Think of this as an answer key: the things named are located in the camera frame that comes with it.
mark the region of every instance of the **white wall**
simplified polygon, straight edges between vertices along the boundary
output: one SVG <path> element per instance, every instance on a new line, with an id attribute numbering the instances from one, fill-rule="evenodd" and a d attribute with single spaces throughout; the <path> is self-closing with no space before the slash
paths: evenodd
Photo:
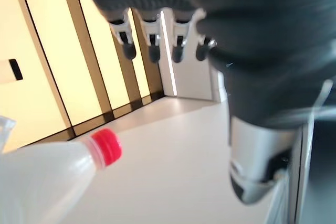
<path id="1" fill-rule="evenodd" d="M 169 69 L 169 52 L 166 51 L 166 42 L 162 33 L 161 42 L 161 62 L 160 71 L 163 82 L 163 88 L 166 95 L 173 96 L 174 80 L 177 96 L 182 98 L 193 98 L 203 100 L 214 100 L 222 102 L 226 96 L 224 85 L 222 85 L 223 76 L 214 70 L 207 60 L 202 62 L 196 59 L 196 48 L 198 45 L 198 33 L 196 31 L 196 22 L 204 17 L 204 12 L 197 10 L 193 16 L 190 26 L 187 44 L 184 48 L 184 59 L 180 63 L 172 63 L 172 69 Z M 169 9 L 164 10 L 165 26 L 169 40 L 169 50 L 172 52 L 173 44 L 173 14 Z M 170 73 L 173 71 L 174 80 L 171 80 Z"/>

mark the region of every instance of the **plastic bottle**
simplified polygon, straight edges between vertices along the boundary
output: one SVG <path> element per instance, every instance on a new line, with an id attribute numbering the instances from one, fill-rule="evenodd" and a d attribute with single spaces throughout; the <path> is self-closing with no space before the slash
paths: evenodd
<path id="1" fill-rule="evenodd" d="M 31 145 L 0 155 L 0 223 L 58 223 L 96 171 L 120 156 L 117 137 L 109 129 L 76 141 Z"/>
<path id="2" fill-rule="evenodd" d="M 5 143 L 14 126 L 14 120 L 0 115 L 0 154 L 2 153 Z"/>

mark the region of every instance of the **robotic hand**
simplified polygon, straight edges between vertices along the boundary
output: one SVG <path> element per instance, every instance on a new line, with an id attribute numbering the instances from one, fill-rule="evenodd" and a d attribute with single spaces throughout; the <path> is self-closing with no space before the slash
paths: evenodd
<path id="1" fill-rule="evenodd" d="M 142 19 L 150 57 L 160 58 L 159 11 L 173 9 L 174 49 L 180 62 L 193 12 L 202 35 L 196 57 L 225 77 L 231 118 L 230 175 L 239 199 L 257 202 L 290 161 L 300 127 L 325 80 L 336 75 L 334 0 L 94 0 L 129 59 L 135 57 L 125 10 Z M 327 105 L 336 103 L 331 90 Z"/>

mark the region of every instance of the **cabinet door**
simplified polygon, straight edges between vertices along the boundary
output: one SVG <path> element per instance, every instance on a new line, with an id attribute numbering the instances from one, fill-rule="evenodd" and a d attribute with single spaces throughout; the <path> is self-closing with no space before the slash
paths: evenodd
<path id="1" fill-rule="evenodd" d="M 67 0 L 27 0 L 72 125 L 102 114 Z"/>
<path id="2" fill-rule="evenodd" d="M 0 61 L 16 59 L 23 80 L 0 84 L 0 113 L 16 120 L 4 151 L 70 127 L 24 0 L 0 0 Z"/>
<path id="3" fill-rule="evenodd" d="M 127 88 L 115 49 L 109 23 L 100 14 L 93 0 L 80 0 L 80 5 L 95 49 L 99 68 L 112 109 L 130 103 Z"/>

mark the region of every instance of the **wall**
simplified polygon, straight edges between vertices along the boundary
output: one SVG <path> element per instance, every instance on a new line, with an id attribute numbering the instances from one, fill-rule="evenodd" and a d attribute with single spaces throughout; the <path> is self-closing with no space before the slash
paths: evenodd
<path id="1" fill-rule="evenodd" d="M 23 74 L 0 86 L 0 113 L 17 121 L 5 151 L 74 138 L 163 96 L 132 10 L 129 61 L 92 0 L 0 4 L 0 60 L 16 59 Z"/>
<path id="2" fill-rule="evenodd" d="M 184 58 L 180 63 L 174 63 L 171 60 L 173 13 L 170 9 L 165 9 L 163 14 L 165 24 L 162 26 L 161 33 L 160 50 L 162 57 L 160 69 L 165 94 L 223 102 L 226 99 L 223 75 L 213 69 L 207 60 L 200 62 L 195 57 L 198 45 L 198 33 L 195 24 L 204 17 L 205 13 L 197 10 L 194 14 L 187 44 L 184 48 Z"/>

